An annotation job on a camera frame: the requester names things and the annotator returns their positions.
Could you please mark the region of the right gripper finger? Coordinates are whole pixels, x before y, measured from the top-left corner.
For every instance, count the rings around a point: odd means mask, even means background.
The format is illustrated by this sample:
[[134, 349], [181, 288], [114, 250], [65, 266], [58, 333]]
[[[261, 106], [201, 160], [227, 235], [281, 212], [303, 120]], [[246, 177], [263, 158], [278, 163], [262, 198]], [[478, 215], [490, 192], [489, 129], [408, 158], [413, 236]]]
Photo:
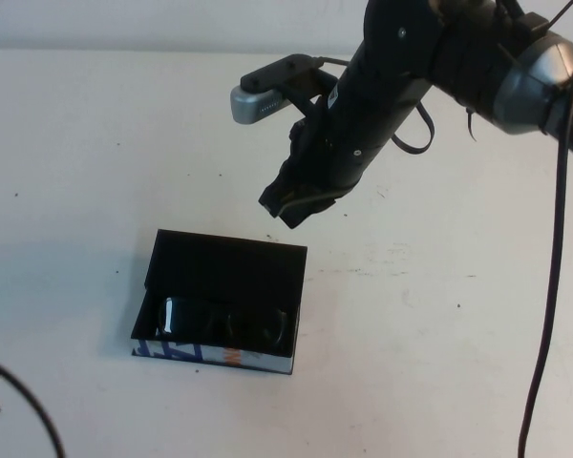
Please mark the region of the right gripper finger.
[[293, 213], [292, 202], [296, 191], [293, 180], [276, 178], [262, 192], [259, 203], [273, 218], [291, 218]]
[[296, 198], [281, 206], [278, 218], [289, 229], [295, 229], [309, 217], [328, 210], [337, 199], [339, 196], [331, 193]]

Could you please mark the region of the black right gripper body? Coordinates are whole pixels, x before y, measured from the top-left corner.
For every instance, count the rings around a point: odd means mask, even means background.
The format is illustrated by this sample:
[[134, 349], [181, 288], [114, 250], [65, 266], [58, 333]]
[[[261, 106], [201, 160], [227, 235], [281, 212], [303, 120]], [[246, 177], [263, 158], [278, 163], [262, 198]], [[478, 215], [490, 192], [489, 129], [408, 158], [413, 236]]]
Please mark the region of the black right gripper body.
[[291, 140], [280, 177], [320, 192], [349, 190], [389, 141], [409, 154], [426, 152], [428, 144], [415, 147], [395, 133], [414, 110], [431, 124], [420, 105], [429, 89], [423, 78], [380, 72], [365, 52], [357, 52]]

